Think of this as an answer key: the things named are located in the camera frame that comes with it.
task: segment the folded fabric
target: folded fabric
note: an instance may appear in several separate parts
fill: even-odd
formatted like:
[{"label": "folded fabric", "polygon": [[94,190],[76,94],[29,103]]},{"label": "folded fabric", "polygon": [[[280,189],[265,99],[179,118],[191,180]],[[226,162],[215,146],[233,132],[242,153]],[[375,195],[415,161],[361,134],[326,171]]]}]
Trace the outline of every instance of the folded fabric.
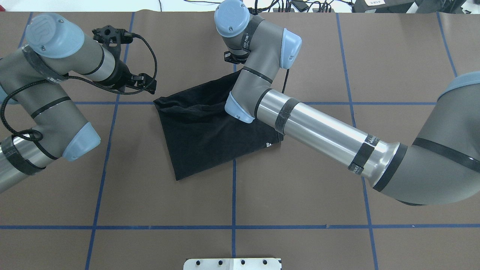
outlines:
[{"label": "folded fabric", "polygon": [[247,124],[225,112],[239,74],[154,101],[177,180],[283,140],[283,135],[257,119]]}]

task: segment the light blue joint cap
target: light blue joint cap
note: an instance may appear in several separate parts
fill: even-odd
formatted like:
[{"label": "light blue joint cap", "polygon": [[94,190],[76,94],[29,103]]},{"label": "light blue joint cap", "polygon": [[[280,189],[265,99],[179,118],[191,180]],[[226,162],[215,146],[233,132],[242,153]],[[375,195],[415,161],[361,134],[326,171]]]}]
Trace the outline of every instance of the light blue joint cap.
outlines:
[{"label": "light blue joint cap", "polygon": [[453,81],[448,85],[447,90],[445,90],[445,92],[441,94],[438,99],[440,99],[447,92],[450,92],[457,88],[476,84],[480,84],[480,71],[460,75],[457,78],[453,79]]},{"label": "light blue joint cap", "polygon": [[41,56],[64,58],[76,53],[85,41],[84,32],[76,24],[56,13],[42,13],[27,26],[28,45]]},{"label": "light blue joint cap", "polygon": [[[3,90],[3,88],[0,86],[0,104],[5,100],[6,97],[7,93],[5,93],[5,90]],[[7,104],[18,104],[18,101],[11,98]]]},{"label": "light blue joint cap", "polygon": [[228,95],[227,102],[225,103],[225,111],[238,120],[250,124],[255,117],[249,115],[233,98],[232,92]]},{"label": "light blue joint cap", "polygon": [[62,156],[68,161],[75,161],[99,144],[100,136],[98,136],[95,129],[93,129],[92,124],[88,122],[80,129],[77,135],[73,137]]},{"label": "light blue joint cap", "polygon": [[301,37],[283,28],[282,51],[280,55],[280,67],[289,69],[301,48]]},{"label": "light blue joint cap", "polygon": [[215,11],[215,25],[223,37],[234,37],[247,28],[250,12],[240,0],[225,0]]}]

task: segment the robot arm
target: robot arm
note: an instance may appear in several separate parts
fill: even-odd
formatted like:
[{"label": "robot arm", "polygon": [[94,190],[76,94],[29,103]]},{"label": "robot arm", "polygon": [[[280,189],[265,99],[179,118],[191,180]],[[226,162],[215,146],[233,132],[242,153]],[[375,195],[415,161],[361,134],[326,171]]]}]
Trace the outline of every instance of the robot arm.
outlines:
[{"label": "robot arm", "polygon": [[221,3],[215,23],[229,50],[226,61],[245,64],[225,106],[233,117],[246,123],[258,118],[406,204],[451,203],[480,190],[480,72],[451,83],[407,147],[386,143],[270,88],[279,68],[288,69],[295,60],[300,37],[250,15],[240,0]]},{"label": "robot arm", "polygon": [[5,138],[0,145],[0,193],[54,160],[74,161],[95,148],[100,137],[58,84],[75,71],[103,85],[122,89],[145,86],[154,93],[156,82],[147,75],[134,76],[119,60],[120,38],[132,33],[106,26],[94,30],[100,46],[77,25],[55,13],[43,13],[26,29],[28,45],[0,60],[0,100],[38,81],[13,98],[34,119],[36,126]]}]

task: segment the white sticker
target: white sticker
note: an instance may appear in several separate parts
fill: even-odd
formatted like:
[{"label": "white sticker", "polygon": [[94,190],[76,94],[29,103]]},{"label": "white sticker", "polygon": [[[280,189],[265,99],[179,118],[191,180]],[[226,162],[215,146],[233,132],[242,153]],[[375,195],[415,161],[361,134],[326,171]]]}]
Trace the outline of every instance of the white sticker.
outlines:
[{"label": "white sticker", "polygon": [[378,5],[383,5],[385,4],[384,0],[365,0],[365,3],[367,3],[367,6],[378,6]]}]

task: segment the metallic cylinder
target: metallic cylinder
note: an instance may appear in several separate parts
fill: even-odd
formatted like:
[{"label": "metallic cylinder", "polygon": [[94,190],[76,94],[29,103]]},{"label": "metallic cylinder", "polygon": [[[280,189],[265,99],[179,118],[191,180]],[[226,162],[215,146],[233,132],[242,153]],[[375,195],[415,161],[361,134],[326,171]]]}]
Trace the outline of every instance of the metallic cylinder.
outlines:
[{"label": "metallic cylinder", "polygon": [[[275,127],[277,117],[290,97],[270,90],[261,100],[257,117]],[[298,103],[290,113],[284,133],[322,152],[345,166],[350,166],[365,143],[367,133],[341,122],[314,108]],[[369,156],[362,176],[377,182],[393,158],[399,143],[379,141]]]},{"label": "metallic cylinder", "polygon": [[[13,139],[13,145],[18,150],[24,160],[28,160],[37,167],[43,168],[54,160],[47,157],[38,149],[35,143],[16,137]],[[29,175],[16,169],[5,157],[0,145],[0,193],[18,184]]]}]

